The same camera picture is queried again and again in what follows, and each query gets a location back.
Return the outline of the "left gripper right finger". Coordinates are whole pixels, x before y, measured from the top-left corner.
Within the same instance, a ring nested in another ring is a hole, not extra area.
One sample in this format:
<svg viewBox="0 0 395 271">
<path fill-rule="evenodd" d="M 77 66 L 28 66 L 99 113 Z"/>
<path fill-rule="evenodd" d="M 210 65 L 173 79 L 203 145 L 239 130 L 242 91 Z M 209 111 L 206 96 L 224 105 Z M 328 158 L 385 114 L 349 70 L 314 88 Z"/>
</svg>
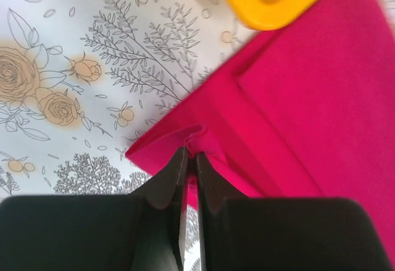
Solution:
<svg viewBox="0 0 395 271">
<path fill-rule="evenodd" d="M 344 198 L 250 198 L 196 156 L 203 270 L 391 270 L 367 213 Z"/>
</svg>

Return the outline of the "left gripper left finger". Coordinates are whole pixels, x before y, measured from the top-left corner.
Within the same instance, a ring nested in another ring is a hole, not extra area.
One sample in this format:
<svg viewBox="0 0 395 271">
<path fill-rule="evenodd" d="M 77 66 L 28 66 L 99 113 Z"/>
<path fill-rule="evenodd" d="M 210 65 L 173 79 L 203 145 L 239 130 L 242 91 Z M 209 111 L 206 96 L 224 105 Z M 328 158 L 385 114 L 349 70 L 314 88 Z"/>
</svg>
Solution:
<svg viewBox="0 0 395 271">
<path fill-rule="evenodd" d="M 2 270 L 183 270 L 188 151 L 130 194 L 1 203 Z"/>
</svg>

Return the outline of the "bright red t-shirt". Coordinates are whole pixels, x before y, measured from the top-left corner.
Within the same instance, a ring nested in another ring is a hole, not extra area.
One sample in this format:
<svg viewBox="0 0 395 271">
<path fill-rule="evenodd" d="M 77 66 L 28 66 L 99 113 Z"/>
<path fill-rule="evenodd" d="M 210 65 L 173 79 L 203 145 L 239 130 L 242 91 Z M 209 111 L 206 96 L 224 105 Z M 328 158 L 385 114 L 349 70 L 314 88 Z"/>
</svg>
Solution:
<svg viewBox="0 0 395 271">
<path fill-rule="evenodd" d="M 259 33 L 138 139 L 157 173 L 181 146 L 248 196 L 357 201 L 394 258 L 394 36 L 376 0 L 319 0 Z"/>
</svg>

